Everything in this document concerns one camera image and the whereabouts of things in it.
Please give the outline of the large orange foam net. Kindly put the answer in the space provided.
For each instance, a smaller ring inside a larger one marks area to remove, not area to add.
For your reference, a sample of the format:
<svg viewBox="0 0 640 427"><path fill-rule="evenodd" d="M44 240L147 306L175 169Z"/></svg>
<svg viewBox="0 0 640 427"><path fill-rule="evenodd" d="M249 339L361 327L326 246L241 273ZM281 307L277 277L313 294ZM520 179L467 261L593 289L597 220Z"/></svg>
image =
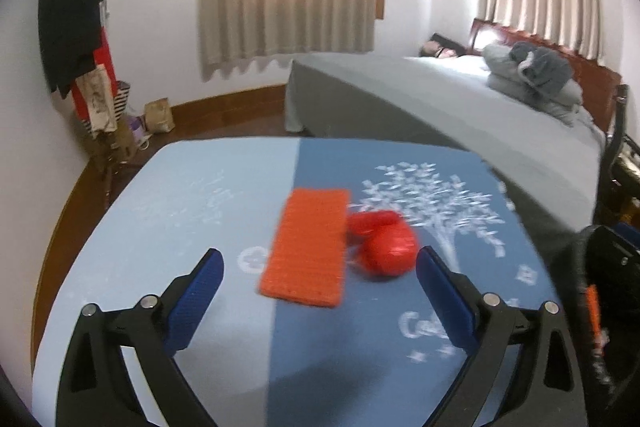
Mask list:
<svg viewBox="0 0 640 427"><path fill-rule="evenodd" d="M586 303L588 310L589 323L592 330L593 341L598 349L603 346L602 343L602 327L600 317L600 305L597 287L589 285L586 289Z"/></svg>

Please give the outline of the blue printed table cloth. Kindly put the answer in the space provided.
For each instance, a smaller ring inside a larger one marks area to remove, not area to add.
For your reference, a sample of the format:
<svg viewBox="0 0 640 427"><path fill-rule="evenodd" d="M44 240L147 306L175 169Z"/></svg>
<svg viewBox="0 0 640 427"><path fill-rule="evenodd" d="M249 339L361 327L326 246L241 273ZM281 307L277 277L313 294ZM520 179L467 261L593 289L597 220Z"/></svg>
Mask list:
<svg viewBox="0 0 640 427"><path fill-rule="evenodd" d="M32 409L55 422L82 307L129 309L224 260L176 363L221 426L420 426L465 353L416 277L435 249L498 305L555 296L477 155L410 143L241 138L162 148L90 235L54 300Z"/></svg>

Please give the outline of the small orange foam net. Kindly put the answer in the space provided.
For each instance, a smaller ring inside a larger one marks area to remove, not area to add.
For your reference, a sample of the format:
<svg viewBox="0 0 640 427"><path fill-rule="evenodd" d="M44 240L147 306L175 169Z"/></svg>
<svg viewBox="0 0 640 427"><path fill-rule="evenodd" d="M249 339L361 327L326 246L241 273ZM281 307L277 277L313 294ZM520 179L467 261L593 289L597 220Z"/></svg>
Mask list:
<svg viewBox="0 0 640 427"><path fill-rule="evenodd" d="M341 303L349 202L342 188L291 192L259 282L263 296L319 308Z"/></svg>

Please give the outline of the black metal chair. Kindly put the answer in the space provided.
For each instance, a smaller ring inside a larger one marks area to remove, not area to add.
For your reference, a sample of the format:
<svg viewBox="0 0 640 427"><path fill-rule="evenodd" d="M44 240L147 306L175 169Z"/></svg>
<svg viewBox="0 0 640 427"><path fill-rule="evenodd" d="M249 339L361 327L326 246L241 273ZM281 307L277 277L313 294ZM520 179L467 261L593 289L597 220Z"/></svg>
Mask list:
<svg viewBox="0 0 640 427"><path fill-rule="evenodd" d="M592 223L613 228L618 222L639 228L639 144L626 132L629 87L614 95L612 132L600 162Z"/></svg>

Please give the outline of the brown paper bag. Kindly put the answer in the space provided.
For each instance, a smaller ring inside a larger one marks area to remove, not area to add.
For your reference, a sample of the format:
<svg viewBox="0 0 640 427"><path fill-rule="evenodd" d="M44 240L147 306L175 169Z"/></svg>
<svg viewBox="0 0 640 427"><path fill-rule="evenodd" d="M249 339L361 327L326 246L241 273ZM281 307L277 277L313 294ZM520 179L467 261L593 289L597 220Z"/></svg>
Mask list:
<svg viewBox="0 0 640 427"><path fill-rule="evenodd" d="M175 128L168 98L146 103L143 118L145 128L151 134L169 133Z"/></svg>

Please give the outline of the striped basket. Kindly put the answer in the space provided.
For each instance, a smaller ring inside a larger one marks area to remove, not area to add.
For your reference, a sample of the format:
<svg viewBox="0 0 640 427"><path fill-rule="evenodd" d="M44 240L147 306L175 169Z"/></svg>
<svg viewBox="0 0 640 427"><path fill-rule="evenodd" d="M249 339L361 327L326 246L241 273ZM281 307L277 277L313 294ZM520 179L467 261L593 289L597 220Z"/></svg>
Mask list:
<svg viewBox="0 0 640 427"><path fill-rule="evenodd" d="M122 118L122 114L125 113L128 104L128 98L130 93L130 84L125 81L117 81L117 91L114 96L114 109L116 119Z"/></svg>

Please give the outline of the beige tote bag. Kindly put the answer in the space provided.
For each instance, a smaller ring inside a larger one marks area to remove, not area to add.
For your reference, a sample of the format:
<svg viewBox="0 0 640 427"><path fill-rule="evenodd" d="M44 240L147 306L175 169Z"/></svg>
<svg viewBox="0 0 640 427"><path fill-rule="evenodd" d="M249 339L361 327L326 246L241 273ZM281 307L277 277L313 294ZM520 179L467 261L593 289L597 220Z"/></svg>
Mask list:
<svg viewBox="0 0 640 427"><path fill-rule="evenodd" d="M105 66L100 64L92 72L78 77L75 86L87 106L88 116L82 120L89 121L93 138L100 133L115 132L114 95Z"/></svg>

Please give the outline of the red wooden headboard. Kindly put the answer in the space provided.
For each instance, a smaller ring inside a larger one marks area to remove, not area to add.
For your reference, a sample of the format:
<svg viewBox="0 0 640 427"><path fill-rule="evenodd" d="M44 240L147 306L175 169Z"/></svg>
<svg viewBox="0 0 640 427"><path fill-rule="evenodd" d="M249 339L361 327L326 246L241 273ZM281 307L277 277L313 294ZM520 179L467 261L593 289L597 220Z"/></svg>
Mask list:
<svg viewBox="0 0 640 427"><path fill-rule="evenodd" d="M617 87L622 84L622 76L614 70L601 66L595 60L585 57L562 46L544 40L537 35L529 35L511 27L503 27L487 20L473 20L468 50L472 54L480 55L488 43L490 36L495 37L496 43L512 46L518 41L527 41L536 46L545 46L555 50L570 62L574 69L574 79L582 87L584 106L593 117L594 122L602 131L608 131L615 113L615 95Z"/></svg>

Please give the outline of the grey folded pillows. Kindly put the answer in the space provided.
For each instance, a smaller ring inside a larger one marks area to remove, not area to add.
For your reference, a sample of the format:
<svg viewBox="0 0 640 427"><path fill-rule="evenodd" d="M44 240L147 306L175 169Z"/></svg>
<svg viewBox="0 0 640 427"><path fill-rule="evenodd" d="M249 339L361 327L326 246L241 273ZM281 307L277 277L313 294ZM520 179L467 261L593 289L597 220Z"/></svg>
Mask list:
<svg viewBox="0 0 640 427"><path fill-rule="evenodd" d="M545 46L519 41L491 43L482 52L487 86L573 127L585 115L582 88L565 57Z"/></svg>

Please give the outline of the dark grey folded blanket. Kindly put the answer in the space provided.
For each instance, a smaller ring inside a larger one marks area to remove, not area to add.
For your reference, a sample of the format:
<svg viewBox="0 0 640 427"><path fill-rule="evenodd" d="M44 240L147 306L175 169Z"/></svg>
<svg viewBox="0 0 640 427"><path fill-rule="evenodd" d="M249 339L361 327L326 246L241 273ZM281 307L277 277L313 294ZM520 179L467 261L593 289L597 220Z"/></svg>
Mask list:
<svg viewBox="0 0 640 427"><path fill-rule="evenodd" d="M542 95L558 95L573 79L570 62L555 50L525 41L514 43L509 53L518 75Z"/></svg>

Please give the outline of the red hanging bag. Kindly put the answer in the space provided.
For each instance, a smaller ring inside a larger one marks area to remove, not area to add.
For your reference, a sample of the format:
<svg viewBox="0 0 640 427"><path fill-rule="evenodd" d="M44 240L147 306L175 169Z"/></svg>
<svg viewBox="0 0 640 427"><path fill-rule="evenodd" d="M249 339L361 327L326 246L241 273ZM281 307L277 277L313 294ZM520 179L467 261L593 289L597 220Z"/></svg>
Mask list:
<svg viewBox="0 0 640 427"><path fill-rule="evenodd" d="M72 95L76 114L88 122L90 132L114 132L117 128L115 95L117 80L105 28L101 28L101 46L93 52L96 68L75 79Z"/></svg>

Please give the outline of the dark bag beside bed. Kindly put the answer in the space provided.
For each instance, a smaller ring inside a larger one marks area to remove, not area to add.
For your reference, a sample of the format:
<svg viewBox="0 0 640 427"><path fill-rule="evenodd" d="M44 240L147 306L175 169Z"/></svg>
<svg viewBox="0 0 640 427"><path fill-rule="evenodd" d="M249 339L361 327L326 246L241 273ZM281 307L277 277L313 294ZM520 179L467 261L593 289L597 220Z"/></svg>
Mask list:
<svg viewBox="0 0 640 427"><path fill-rule="evenodd" d="M460 57L466 54L468 54L468 49L465 46L439 35L437 32L434 32L431 38L422 44L419 51L420 57L435 58Z"/></svg>

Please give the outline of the black coat on rack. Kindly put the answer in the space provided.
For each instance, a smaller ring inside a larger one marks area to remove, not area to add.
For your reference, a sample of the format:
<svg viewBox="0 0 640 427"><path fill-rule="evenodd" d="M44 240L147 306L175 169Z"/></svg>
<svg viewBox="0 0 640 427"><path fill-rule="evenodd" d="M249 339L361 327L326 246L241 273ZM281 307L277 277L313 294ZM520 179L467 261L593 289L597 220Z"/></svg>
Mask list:
<svg viewBox="0 0 640 427"><path fill-rule="evenodd" d="M38 0L41 62L51 92L62 98L75 79L96 68L102 46L100 3L104 0Z"/></svg>

